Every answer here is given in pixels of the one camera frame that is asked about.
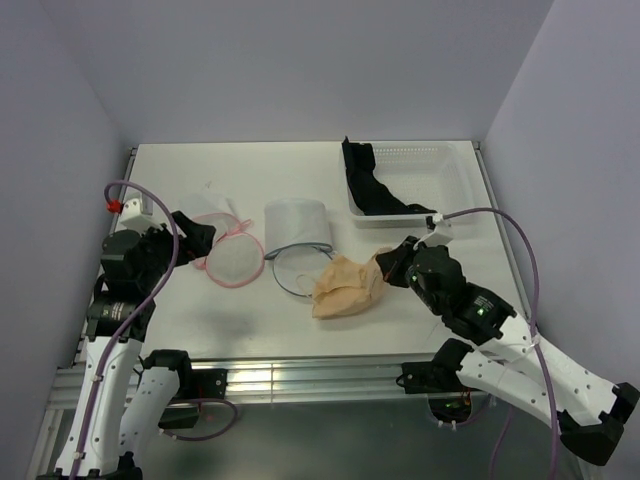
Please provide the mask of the beige bra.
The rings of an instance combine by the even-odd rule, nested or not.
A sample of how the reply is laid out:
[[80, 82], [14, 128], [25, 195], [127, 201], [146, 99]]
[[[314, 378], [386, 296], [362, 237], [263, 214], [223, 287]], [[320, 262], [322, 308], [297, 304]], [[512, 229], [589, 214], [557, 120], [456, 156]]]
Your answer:
[[312, 302], [311, 316], [318, 320], [353, 316], [378, 304], [388, 285], [377, 257], [390, 252], [390, 247], [380, 248], [364, 264], [339, 254], [319, 277], [299, 274], [296, 284]]

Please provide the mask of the black bra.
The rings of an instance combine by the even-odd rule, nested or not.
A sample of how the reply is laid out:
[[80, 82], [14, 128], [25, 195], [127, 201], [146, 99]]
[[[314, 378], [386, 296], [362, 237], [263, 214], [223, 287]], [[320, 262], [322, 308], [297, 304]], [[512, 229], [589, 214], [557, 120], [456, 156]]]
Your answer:
[[377, 180], [375, 154], [370, 143], [341, 144], [347, 185], [356, 206], [367, 216], [431, 214], [435, 210], [420, 204], [406, 204], [395, 197], [388, 187]]

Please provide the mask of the grey trimmed mesh laundry bag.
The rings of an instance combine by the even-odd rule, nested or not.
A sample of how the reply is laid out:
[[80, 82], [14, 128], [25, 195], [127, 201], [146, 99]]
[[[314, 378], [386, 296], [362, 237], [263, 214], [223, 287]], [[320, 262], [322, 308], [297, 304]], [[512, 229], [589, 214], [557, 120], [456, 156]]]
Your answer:
[[286, 198], [265, 205], [265, 256], [276, 284], [288, 294], [311, 298], [334, 248], [325, 205]]

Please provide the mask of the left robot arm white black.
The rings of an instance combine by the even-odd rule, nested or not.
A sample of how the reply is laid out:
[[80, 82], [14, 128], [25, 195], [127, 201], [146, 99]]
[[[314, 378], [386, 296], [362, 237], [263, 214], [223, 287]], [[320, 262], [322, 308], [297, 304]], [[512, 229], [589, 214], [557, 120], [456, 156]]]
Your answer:
[[173, 269], [207, 256], [216, 230], [175, 211], [168, 224], [127, 228], [102, 242], [102, 274], [87, 310], [86, 365], [71, 429], [50, 479], [140, 479], [149, 442], [172, 399], [195, 386], [187, 352], [155, 350], [131, 376]]

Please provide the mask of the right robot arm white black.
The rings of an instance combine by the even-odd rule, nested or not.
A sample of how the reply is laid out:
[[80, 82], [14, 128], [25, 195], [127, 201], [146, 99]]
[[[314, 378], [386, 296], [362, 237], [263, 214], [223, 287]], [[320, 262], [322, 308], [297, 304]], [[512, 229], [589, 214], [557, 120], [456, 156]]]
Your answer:
[[558, 428], [561, 443], [580, 459], [607, 464], [638, 389], [597, 376], [532, 335], [508, 302], [466, 279], [444, 245], [409, 236], [376, 262], [386, 283], [411, 289], [453, 334], [432, 360], [403, 364], [406, 393], [482, 390]]

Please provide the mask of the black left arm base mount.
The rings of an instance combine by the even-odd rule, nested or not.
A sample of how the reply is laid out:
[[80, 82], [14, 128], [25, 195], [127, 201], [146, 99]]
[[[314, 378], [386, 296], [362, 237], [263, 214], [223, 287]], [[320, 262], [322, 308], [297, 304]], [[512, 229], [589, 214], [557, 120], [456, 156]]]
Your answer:
[[224, 399], [228, 370], [223, 368], [196, 369], [186, 387], [180, 387], [160, 418], [158, 426], [164, 430], [193, 428], [199, 420], [203, 406], [187, 400], [203, 398]]

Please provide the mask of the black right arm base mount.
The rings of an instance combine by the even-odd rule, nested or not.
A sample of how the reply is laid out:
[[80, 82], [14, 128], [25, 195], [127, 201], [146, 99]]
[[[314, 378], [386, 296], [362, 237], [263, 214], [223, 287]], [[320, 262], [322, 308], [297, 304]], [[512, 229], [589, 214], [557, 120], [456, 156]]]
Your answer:
[[490, 406], [487, 397], [474, 405], [472, 390], [435, 361], [402, 363], [395, 383], [406, 395], [427, 395], [428, 412], [436, 422], [449, 425], [470, 422]]

